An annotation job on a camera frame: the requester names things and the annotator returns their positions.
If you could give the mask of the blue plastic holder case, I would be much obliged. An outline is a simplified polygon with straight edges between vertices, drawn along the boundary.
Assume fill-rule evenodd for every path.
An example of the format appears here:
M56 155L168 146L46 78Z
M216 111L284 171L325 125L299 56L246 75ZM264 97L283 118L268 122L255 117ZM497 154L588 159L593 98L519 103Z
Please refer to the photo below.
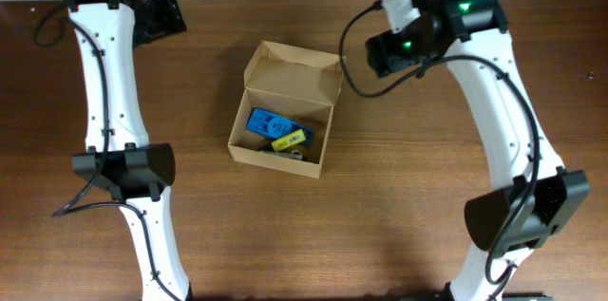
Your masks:
M311 128L262 108L252 110L246 123L246 129L270 140L277 140L297 130L302 130L305 134L305 141L302 142L304 146L310 146L314 139L314 132Z

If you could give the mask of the yellow highlighter dark cap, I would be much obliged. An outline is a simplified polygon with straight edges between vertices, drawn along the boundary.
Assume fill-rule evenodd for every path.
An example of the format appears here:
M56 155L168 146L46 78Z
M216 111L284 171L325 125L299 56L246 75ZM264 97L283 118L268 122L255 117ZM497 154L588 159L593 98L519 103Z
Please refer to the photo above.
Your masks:
M288 135L283 136L275 141L271 142L271 146L275 152L281 152L294 145L298 145L307 140L306 134L303 129L298 129Z

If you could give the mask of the brown cardboard box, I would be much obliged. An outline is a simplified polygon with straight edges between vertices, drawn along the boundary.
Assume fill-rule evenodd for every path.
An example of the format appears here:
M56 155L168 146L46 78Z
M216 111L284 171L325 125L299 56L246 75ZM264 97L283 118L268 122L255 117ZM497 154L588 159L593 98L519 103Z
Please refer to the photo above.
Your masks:
M228 140L236 162L318 179L341 92L340 56L263 41L243 73L244 92ZM294 160L261 151L269 143L246 129L254 109L263 109L313 130L304 159Z

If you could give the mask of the yellow clear tape roll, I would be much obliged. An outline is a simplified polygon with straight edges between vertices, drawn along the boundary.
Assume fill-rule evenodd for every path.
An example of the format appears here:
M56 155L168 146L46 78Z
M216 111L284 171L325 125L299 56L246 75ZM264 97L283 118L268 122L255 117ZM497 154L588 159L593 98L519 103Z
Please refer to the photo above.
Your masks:
M302 160L307 161L310 158L310 150L301 145L294 145L287 149L289 154L294 154L302 157Z

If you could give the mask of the black cap whiteboard marker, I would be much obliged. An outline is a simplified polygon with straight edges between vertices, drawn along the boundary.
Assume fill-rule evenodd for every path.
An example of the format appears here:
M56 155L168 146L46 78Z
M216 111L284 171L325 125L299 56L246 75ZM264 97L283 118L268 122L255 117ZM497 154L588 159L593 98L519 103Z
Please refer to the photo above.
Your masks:
M271 155L271 156L275 156L275 157L280 157L280 158L283 158L283 159L300 160L300 161L302 161L302 157L301 156L294 155L294 154L289 154L288 152L275 152L275 151L260 150L260 153Z

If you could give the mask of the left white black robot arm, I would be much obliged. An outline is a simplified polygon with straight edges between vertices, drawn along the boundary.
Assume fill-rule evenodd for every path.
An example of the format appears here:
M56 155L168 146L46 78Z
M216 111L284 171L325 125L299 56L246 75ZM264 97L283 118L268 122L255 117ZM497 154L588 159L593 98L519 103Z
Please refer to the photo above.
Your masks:
M85 187L55 212L116 208L132 236L144 300L190 300L191 283L181 265L170 198L176 177L173 149L150 142L139 107L133 51L186 25L178 0L62 0L66 23L79 43L87 107L85 152L72 158ZM94 187L107 201L85 206Z

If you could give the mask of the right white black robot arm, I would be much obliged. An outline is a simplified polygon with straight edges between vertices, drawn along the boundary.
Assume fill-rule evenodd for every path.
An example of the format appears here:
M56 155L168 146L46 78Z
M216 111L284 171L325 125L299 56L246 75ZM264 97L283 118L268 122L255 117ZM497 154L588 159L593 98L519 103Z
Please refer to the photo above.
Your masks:
M398 82L446 65L482 140L491 190L465 204L472 241L445 300L500 300L523 261L559 233L587 197L535 115L499 0L377 0L389 30L367 43L377 75Z

